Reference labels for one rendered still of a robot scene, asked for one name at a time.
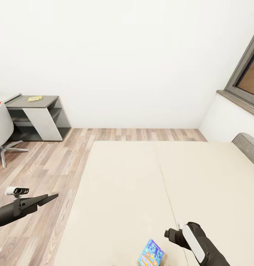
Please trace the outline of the board game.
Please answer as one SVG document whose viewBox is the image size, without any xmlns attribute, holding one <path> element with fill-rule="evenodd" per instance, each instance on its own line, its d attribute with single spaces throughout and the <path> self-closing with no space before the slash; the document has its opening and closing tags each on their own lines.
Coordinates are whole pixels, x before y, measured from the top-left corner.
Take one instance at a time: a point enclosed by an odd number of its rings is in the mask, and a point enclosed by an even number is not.
<svg viewBox="0 0 254 266">
<path fill-rule="evenodd" d="M 163 255 L 163 250 L 150 238 L 138 261 L 142 266 L 158 266 Z"/>
</svg>

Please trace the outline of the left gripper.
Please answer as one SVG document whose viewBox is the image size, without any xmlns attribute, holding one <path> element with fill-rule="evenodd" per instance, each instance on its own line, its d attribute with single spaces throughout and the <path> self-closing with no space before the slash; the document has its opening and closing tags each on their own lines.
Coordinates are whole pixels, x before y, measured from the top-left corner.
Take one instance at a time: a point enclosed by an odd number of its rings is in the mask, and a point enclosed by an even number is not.
<svg viewBox="0 0 254 266">
<path fill-rule="evenodd" d="M 13 203 L 0 207 L 0 226 L 5 226 L 36 212 L 38 210 L 37 205 L 43 206 L 58 196 L 58 194 L 51 196 L 46 194 L 34 198 L 19 198 Z"/>
</svg>

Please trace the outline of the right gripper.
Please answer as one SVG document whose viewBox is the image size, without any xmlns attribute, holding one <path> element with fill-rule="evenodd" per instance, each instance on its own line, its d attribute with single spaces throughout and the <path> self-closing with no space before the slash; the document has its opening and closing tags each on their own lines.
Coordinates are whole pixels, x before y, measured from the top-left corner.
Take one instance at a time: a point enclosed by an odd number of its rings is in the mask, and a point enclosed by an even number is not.
<svg viewBox="0 0 254 266">
<path fill-rule="evenodd" d="M 165 237 L 167 237 L 169 239 L 170 242 L 173 242 L 175 243 L 176 245 L 179 245 L 180 247 L 182 248 L 186 248 L 186 249 L 189 249 L 191 250 L 191 248 L 189 246 L 186 246 L 182 243 L 180 237 L 179 237 L 179 233 L 180 233 L 180 230 L 176 231 L 172 228 L 169 228 L 168 230 L 165 231 Z"/>
</svg>

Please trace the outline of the jigsaw puzzle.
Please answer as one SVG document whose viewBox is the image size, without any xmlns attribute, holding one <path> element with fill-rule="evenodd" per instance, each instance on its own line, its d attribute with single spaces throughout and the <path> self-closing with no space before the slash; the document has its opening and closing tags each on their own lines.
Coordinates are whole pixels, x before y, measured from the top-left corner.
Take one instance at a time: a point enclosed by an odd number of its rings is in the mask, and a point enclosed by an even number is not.
<svg viewBox="0 0 254 266">
<path fill-rule="evenodd" d="M 42 96 L 43 96 L 43 95 L 41 95 L 41 96 L 38 95 L 38 96 L 36 96 L 36 97 L 30 97 L 28 101 L 34 101 L 34 100 L 42 99 Z"/>
</svg>

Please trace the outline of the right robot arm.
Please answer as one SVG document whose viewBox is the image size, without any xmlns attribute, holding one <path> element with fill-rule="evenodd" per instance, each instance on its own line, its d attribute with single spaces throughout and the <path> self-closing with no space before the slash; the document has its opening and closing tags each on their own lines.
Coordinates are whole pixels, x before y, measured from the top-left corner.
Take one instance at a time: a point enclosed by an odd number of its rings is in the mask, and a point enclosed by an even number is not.
<svg viewBox="0 0 254 266">
<path fill-rule="evenodd" d="M 178 230 L 169 228 L 165 237 L 182 248 L 192 250 L 200 266 L 231 266 L 195 222 L 179 220 Z"/>
</svg>

